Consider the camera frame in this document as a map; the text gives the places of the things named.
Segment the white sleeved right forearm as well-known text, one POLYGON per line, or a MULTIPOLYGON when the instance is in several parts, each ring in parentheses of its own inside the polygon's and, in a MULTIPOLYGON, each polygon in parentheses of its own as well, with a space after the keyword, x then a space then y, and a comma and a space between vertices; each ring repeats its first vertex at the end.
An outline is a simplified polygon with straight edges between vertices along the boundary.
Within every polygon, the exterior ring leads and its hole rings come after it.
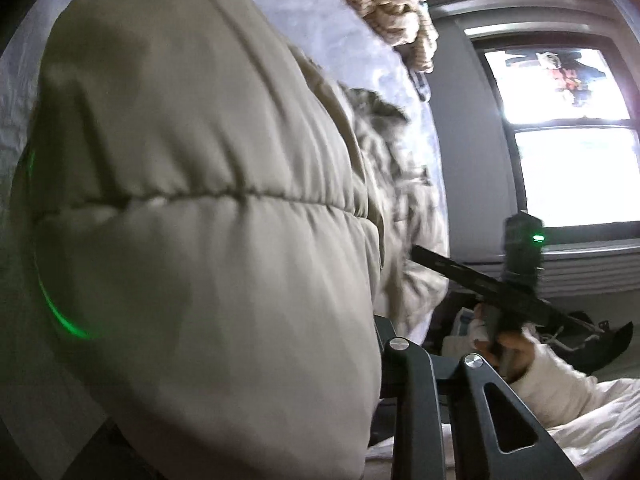
POLYGON ((533 362, 511 388, 546 428, 568 424, 601 401, 597 379, 578 372, 544 344, 534 345, 533 362))

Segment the person's right hand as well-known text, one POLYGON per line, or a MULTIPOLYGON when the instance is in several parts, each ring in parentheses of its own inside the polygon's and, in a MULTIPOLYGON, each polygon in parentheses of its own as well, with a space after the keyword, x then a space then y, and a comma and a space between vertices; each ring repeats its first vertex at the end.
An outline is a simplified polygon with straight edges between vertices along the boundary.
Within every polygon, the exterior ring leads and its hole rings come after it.
POLYGON ((469 328, 472 348, 510 384, 522 378, 535 359, 535 344, 523 332, 502 332, 489 336, 486 304, 477 304, 469 328))

